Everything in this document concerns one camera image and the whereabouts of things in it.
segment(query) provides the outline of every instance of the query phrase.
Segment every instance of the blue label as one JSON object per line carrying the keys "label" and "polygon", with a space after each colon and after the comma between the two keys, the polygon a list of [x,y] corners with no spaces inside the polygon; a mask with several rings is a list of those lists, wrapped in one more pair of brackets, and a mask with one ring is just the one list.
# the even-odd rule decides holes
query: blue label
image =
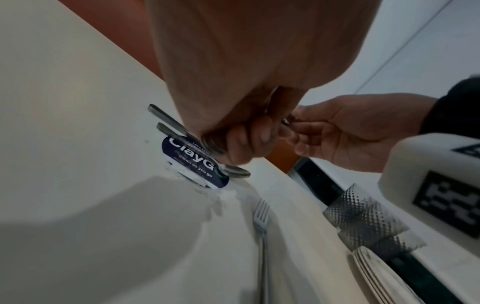
{"label": "blue label", "polygon": [[[184,138],[204,151],[204,149],[194,140],[188,137]],[[170,165],[173,165],[172,162],[174,161],[183,167],[188,168],[191,172],[195,173],[206,182],[196,182],[197,184],[206,188],[223,188],[229,183],[230,178],[221,173],[217,165],[204,159],[196,154],[195,151],[192,151],[177,140],[171,137],[166,137],[161,143],[161,149],[167,157]],[[194,181],[194,179],[189,178],[187,174],[182,175]]]}

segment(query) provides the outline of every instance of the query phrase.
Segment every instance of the orange wall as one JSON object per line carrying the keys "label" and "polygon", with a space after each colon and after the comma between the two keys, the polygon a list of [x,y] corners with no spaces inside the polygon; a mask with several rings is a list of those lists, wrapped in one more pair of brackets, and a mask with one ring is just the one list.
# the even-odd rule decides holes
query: orange wall
{"label": "orange wall", "polygon": [[[143,0],[59,1],[162,78]],[[287,173],[299,157],[289,144],[279,141],[266,159]]]}

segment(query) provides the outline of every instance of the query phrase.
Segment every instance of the white plate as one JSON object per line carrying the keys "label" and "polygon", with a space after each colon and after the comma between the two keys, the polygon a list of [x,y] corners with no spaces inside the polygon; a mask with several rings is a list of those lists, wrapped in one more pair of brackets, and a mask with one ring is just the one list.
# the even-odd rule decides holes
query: white plate
{"label": "white plate", "polygon": [[395,304],[424,304],[422,299],[382,259],[366,247],[358,249]]}
{"label": "white plate", "polygon": [[371,266],[369,265],[368,261],[362,255],[360,250],[355,250],[354,254],[357,256],[358,260],[363,264],[364,268],[366,269],[368,275],[371,278],[371,283],[375,285],[378,289],[380,295],[383,296],[385,303],[395,304],[389,294],[385,291],[385,288],[380,284],[379,279],[376,277],[375,273],[372,271]]}
{"label": "white plate", "polygon": [[355,254],[353,254],[353,260],[355,261],[355,264],[358,267],[358,269],[360,270],[361,275],[363,276],[364,280],[366,281],[366,283],[370,287],[370,290],[372,291],[372,293],[376,297],[376,299],[379,301],[379,303],[380,304],[388,304],[388,302],[386,302],[384,300],[383,296],[380,295],[380,291],[377,289],[377,287],[374,286],[373,283],[371,282],[371,279],[370,279],[367,271],[364,269],[364,266],[362,265],[362,263],[359,261],[359,258]]}

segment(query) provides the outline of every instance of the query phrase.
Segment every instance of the hand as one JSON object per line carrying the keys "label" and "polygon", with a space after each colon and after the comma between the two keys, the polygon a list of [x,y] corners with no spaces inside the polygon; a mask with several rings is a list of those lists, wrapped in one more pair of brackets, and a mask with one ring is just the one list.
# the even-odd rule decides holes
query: hand
{"label": "hand", "polygon": [[282,134],[300,156],[342,168],[382,172],[392,147],[419,133],[435,98],[415,94],[349,95],[298,107]]}
{"label": "hand", "polygon": [[197,136],[222,129],[226,164],[270,153],[305,92],[353,62],[380,2],[146,0],[183,124]]}

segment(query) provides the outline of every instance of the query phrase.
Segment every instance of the white wall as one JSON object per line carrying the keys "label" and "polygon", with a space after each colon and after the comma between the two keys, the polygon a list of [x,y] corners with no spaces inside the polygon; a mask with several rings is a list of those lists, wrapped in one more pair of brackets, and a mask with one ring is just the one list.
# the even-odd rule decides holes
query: white wall
{"label": "white wall", "polygon": [[[480,1],[453,0],[359,91],[441,97],[459,80],[480,73]],[[480,302],[480,260],[386,201],[379,174],[353,172],[315,160],[343,187],[359,184],[403,219],[428,246],[415,255],[464,303]]]}
{"label": "white wall", "polygon": [[355,93],[448,2],[383,0],[352,66],[336,80],[310,90],[301,104],[311,105],[338,95]]}

